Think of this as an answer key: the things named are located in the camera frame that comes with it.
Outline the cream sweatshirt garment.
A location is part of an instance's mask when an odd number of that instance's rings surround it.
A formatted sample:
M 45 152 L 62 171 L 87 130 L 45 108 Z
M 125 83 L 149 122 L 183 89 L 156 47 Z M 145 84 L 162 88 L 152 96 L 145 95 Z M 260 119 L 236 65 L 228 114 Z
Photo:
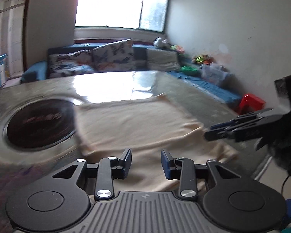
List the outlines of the cream sweatshirt garment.
M 74 122 L 81 153 L 90 163 L 131 149 L 128 177 L 114 182 L 115 191 L 176 189 L 178 181 L 165 178 L 162 150 L 197 164 L 209 159 L 226 163 L 237 156 L 225 142 L 207 142 L 203 124 L 163 95 L 75 106 Z

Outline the far red plastic stool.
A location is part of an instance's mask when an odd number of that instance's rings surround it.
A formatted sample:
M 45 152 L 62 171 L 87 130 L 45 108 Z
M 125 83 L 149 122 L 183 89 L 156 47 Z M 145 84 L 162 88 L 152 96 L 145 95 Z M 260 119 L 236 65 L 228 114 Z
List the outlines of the far red plastic stool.
M 254 94 L 245 94 L 235 112 L 239 115 L 247 114 L 253 111 L 262 110 L 265 106 L 265 101 Z

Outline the clear plastic storage box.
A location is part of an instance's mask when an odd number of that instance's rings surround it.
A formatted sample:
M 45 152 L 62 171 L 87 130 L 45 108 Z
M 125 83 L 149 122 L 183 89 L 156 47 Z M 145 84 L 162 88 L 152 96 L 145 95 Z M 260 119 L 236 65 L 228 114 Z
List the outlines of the clear plastic storage box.
M 200 67 L 201 78 L 221 88 L 227 88 L 233 74 L 226 72 L 223 66 L 216 64 L 202 65 Z

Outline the brown plush toys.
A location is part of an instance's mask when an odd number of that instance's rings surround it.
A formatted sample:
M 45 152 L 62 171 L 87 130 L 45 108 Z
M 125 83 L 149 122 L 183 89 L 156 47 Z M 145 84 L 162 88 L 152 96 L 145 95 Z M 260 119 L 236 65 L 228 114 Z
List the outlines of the brown plush toys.
M 199 56 L 194 56 L 192 58 L 192 63 L 193 64 L 197 64 L 197 65 L 202 65 L 202 64 L 206 64 L 209 65 L 213 62 L 213 59 L 210 55 L 199 55 Z

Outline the green plastic bowl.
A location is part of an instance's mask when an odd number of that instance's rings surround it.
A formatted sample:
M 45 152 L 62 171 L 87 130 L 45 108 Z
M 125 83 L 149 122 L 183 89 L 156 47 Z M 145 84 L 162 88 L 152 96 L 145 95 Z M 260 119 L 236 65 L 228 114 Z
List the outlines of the green plastic bowl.
M 182 66 L 180 70 L 187 76 L 198 76 L 200 73 L 198 68 L 192 66 Z

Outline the round black induction cooktop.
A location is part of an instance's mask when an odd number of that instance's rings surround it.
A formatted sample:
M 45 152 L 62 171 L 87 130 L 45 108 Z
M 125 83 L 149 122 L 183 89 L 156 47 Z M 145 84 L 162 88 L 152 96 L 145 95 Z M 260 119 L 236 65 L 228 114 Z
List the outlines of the round black induction cooktop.
M 4 138 L 19 151 L 40 151 L 74 133 L 74 104 L 65 99 L 44 99 L 13 114 L 5 126 Z

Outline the pink green plush toy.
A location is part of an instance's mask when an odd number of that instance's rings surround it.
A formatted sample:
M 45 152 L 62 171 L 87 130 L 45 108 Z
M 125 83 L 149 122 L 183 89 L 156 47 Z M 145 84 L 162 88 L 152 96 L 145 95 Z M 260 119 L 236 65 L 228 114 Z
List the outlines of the pink green plush toy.
M 179 54 L 179 55 L 185 54 L 185 50 L 183 49 L 183 47 L 181 47 L 179 45 L 170 46 L 170 50 L 177 52 L 177 54 Z

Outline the grey plain cushion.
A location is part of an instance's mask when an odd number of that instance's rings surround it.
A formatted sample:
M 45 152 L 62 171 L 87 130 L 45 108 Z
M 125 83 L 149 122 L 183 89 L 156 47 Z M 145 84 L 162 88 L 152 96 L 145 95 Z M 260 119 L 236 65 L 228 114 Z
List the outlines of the grey plain cushion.
M 147 66 L 150 70 L 172 72 L 180 69 L 178 55 L 174 51 L 147 48 Z

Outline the upright butterfly cushion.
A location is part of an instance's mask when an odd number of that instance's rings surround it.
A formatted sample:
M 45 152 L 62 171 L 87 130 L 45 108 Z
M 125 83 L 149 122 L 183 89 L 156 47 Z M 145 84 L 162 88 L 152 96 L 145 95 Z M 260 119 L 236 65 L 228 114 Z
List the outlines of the upright butterfly cushion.
M 92 50 L 98 72 L 126 72 L 136 69 L 132 39 L 99 46 Z

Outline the blue corner sofa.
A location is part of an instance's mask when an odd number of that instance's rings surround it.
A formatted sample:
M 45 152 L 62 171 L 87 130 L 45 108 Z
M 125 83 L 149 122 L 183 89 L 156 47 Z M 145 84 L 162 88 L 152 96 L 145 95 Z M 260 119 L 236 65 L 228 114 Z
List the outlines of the blue corner sofa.
M 65 47 L 56 47 L 50 48 L 47 51 L 48 60 L 50 60 L 50 56 L 53 54 L 68 54 L 73 53 L 80 50 L 92 50 L 96 47 L 101 46 L 101 43 L 90 43 L 90 44 L 74 44 Z M 148 70 L 148 65 L 146 64 L 146 48 L 150 46 L 148 45 L 138 45 L 134 44 L 134 52 L 135 58 L 137 61 L 137 71 Z M 50 68 L 48 61 L 40 61 L 33 64 L 30 68 L 28 68 L 21 77 L 20 82 L 30 83 L 36 81 L 43 81 L 49 78 L 50 76 Z M 211 97 L 225 103 L 231 109 L 236 109 L 241 102 L 242 96 L 232 92 L 227 88 L 222 88 L 220 86 L 214 85 L 210 82 L 205 81 L 201 78 L 201 72 L 197 71 L 195 75 L 187 75 L 181 71 L 179 72 L 171 72 L 173 76 L 177 79 L 181 79 L 192 84 L 194 87 L 204 91 L 209 94 Z

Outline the black white plush toy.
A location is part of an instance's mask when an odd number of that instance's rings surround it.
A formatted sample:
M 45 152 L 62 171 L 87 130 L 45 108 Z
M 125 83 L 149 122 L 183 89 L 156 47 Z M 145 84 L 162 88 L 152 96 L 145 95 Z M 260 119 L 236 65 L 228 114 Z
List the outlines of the black white plush toy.
M 158 37 L 154 43 L 153 43 L 155 48 L 160 48 L 164 50 L 169 50 L 170 49 L 170 44 L 167 39 L 163 39 L 162 37 Z

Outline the flat butterfly pillow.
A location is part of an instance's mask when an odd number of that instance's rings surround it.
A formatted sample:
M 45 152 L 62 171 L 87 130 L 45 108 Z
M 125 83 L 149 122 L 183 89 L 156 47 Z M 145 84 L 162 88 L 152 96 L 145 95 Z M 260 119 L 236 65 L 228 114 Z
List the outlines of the flat butterfly pillow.
M 49 78 L 91 74 L 94 72 L 91 50 L 50 55 Z

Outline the blue white small cabinet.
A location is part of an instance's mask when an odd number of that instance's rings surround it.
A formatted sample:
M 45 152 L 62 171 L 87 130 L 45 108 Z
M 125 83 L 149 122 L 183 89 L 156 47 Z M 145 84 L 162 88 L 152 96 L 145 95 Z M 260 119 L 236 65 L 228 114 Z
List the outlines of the blue white small cabinet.
M 7 80 L 6 77 L 7 58 L 8 58 L 7 54 L 0 55 L 0 87 L 3 86 Z

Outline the window with green frame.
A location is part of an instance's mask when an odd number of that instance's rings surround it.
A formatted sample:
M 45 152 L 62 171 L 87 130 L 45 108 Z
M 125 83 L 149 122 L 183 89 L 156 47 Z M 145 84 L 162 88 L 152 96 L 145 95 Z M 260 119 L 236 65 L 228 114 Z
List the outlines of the window with green frame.
M 76 27 L 112 27 L 162 33 L 169 0 L 78 0 Z

